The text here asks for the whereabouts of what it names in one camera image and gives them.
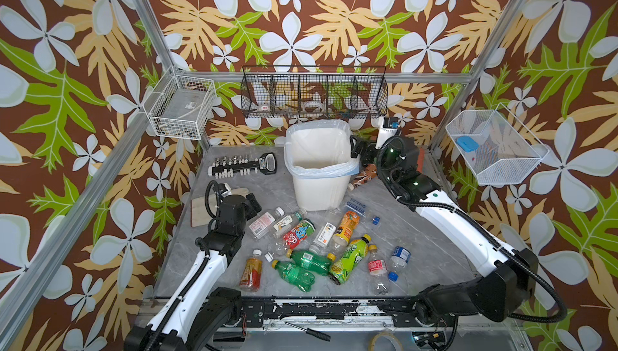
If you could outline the clear bottle pink label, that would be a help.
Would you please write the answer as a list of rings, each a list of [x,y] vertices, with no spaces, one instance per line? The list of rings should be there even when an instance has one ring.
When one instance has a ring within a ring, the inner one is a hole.
[[[284,215],[285,212],[280,207],[263,212],[249,224],[248,229],[251,236],[255,240],[263,238],[268,233],[269,228]]]

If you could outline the red tea bottle white cap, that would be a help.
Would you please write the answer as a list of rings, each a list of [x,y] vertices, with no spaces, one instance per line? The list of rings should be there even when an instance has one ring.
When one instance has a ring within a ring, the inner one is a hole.
[[[246,260],[245,268],[241,275],[239,288],[243,291],[256,292],[261,286],[262,279],[262,251],[254,249],[251,256]]]

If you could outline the clear bottle green cap band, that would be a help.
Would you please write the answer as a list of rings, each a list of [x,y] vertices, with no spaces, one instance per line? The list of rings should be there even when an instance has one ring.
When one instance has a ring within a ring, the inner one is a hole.
[[[272,237],[281,238],[286,232],[291,230],[307,216],[307,211],[303,208],[295,212],[285,214],[272,225]]]

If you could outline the clear bottle blue label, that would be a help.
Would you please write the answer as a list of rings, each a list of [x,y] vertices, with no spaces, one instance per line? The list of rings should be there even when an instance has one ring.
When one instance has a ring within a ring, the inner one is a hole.
[[[410,251],[405,246],[395,246],[389,257],[389,279],[393,282],[404,280],[405,270],[410,262]]]

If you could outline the lime green label bottle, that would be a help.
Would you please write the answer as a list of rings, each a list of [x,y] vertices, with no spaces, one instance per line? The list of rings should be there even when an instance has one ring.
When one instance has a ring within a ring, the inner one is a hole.
[[[346,283],[352,271],[367,256],[371,241],[368,234],[351,241],[341,257],[331,265],[328,278],[336,285]]]

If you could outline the clear bottle red label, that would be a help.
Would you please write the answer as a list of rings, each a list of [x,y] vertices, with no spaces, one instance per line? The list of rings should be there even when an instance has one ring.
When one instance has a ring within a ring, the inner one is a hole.
[[[378,246],[370,244],[368,249],[368,272],[372,285],[372,291],[376,295],[386,295],[388,288],[388,270],[383,257],[378,254]]]

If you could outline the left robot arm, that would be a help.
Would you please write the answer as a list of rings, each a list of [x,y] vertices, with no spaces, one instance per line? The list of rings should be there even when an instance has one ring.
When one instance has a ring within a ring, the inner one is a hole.
[[[241,319],[241,293],[213,286],[241,248],[247,222],[262,207],[254,194],[229,194],[209,182],[204,205],[211,217],[209,231],[196,239],[196,259],[172,297],[146,326],[135,325],[125,350],[201,350],[225,324]]]

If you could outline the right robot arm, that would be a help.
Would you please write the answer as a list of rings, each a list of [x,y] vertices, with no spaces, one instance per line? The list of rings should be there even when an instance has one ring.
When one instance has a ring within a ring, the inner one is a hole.
[[[530,249],[515,249],[498,239],[463,211],[431,177],[418,169],[419,149],[413,138],[395,135],[383,144],[351,136],[351,156],[375,164],[377,176],[395,200],[431,222],[476,268],[478,277],[451,285],[435,284],[414,298],[416,320],[426,326],[441,317],[480,314],[494,322],[506,318],[558,323],[568,309],[557,291],[538,274],[538,257]],[[542,288],[557,312],[538,317],[518,309]]]

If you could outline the white plastic trash bin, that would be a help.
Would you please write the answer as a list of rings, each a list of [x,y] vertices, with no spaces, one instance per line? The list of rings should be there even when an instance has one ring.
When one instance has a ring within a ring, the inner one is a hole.
[[[349,181],[357,174],[317,180],[298,179],[291,174],[298,206],[310,212],[338,207]]]

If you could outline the clear bin liner bag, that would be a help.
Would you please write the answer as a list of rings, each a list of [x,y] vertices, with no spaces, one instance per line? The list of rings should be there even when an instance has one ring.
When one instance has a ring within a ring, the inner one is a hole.
[[[342,120],[315,120],[286,131],[284,161],[287,170],[304,180],[351,176],[360,169],[352,157],[352,132]]]

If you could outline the brown label bottle by case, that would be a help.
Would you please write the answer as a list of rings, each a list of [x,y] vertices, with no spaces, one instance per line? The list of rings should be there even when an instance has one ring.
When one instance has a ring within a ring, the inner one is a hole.
[[[377,176],[377,166],[375,164],[369,164],[359,174],[352,178],[352,181],[348,185],[348,189],[349,191],[353,191],[354,189],[367,184]]]

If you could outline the crushed blue label water bottle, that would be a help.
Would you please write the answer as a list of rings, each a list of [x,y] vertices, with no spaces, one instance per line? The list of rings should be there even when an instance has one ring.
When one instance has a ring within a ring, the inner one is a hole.
[[[381,218],[377,214],[374,214],[369,207],[353,198],[350,198],[345,203],[345,207],[355,212],[361,220],[367,221],[370,226],[378,227],[381,223]]]

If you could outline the tape roll in basket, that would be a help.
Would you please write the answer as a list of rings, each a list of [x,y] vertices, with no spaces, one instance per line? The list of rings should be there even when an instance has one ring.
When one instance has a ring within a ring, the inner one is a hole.
[[[324,111],[323,103],[320,101],[306,101],[303,104],[304,112],[308,112],[310,114],[321,113]]]

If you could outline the red label colourful bottle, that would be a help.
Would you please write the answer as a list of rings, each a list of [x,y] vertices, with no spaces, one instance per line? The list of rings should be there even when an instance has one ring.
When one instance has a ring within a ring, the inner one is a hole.
[[[315,225],[309,219],[303,219],[275,242],[275,254],[283,255],[288,250],[294,250],[313,233]]]

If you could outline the green bottle yellow cap upper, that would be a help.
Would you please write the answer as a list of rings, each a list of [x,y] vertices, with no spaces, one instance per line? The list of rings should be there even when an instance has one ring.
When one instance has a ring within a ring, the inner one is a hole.
[[[315,272],[318,275],[327,276],[331,265],[336,261],[334,254],[322,256],[309,250],[292,250],[286,252],[286,257],[291,259],[297,266],[304,270]]]

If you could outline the green bottle yellow cap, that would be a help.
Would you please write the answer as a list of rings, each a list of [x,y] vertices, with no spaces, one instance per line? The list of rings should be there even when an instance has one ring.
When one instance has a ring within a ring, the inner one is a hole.
[[[292,250],[286,252],[286,257],[291,259],[297,266],[304,270],[315,272],[318,275],[327,276],[331,265],[336,261],[334,254],[322,256],[309,250]]]
[[[278,272],[282,280],[296,286],[300,291],[309,292],[315,283],[315,276],[310,271],[293,262],[274,260],[271,267]]]

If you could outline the green bottle yellow cap lower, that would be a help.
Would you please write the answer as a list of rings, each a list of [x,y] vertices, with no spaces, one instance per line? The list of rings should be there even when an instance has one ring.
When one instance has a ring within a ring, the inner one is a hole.
[[[293,262],[274,260],[271,267],[278,272],[282,280],[296,286],[300,291],[309,292],[315,283],[315,276],[310,271]]]

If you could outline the small white label bottle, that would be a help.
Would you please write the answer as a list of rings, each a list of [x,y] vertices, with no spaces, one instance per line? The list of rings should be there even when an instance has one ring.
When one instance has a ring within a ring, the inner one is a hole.
[[[335,232],[336,227],[332,223],[327,222],[319,233],[317,233],[312,244],[310,244],[309,251],[315,254],[325,255]]]

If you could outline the orange juice label bottle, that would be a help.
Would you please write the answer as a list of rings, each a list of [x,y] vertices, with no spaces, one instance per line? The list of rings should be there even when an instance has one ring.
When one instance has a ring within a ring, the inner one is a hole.
[[[347,248],[351,241],[352,234],[360,222],[361,216],[352,210],[347,211],[341,219],[341,223],[336,229],[329,246],[330,252],[339,256]]]

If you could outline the blue object in basket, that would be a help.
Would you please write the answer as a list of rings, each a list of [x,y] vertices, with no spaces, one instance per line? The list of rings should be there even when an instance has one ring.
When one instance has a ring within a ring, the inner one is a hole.
[[[467,153],[476,151],[480,146],[478,142],[468,135],[460,136],[457,140],[455,140],[455,144]]]

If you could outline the tape roll bottom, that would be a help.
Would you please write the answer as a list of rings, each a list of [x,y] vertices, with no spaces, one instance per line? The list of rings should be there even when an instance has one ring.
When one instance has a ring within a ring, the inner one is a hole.
[[[404,347],[392,332],[382,331],[373,336],[368,345],[368,351],[376,350],[404,351]]]

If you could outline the black socket holder rail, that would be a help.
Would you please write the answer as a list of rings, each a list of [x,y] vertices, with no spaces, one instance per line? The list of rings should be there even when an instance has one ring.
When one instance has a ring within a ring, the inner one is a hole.
[[[232,156],[216,158],[208,167],[208,175],[216,179],[232,178],[235,175],[248,176],[262,173],[265,176],[274,175],[278,170],[275,154],[267,152],[251,159],[249,156]]]

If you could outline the black handled screwdriver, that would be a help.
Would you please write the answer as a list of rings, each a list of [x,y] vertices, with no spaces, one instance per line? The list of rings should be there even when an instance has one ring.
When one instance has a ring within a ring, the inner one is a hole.
[[[331,341],[331,336],[326,334],[326,333],[322,333],[320,331],[314,330],[312,328],[304,328],[301,327],[299,325],[295,325],[291,322],[285,321],[284,322],[285,325],[290,326],[291,328],[296,328],[304,333],[306,333],[309,336],[315,337],[317,339],[320,339],[321,341]]]

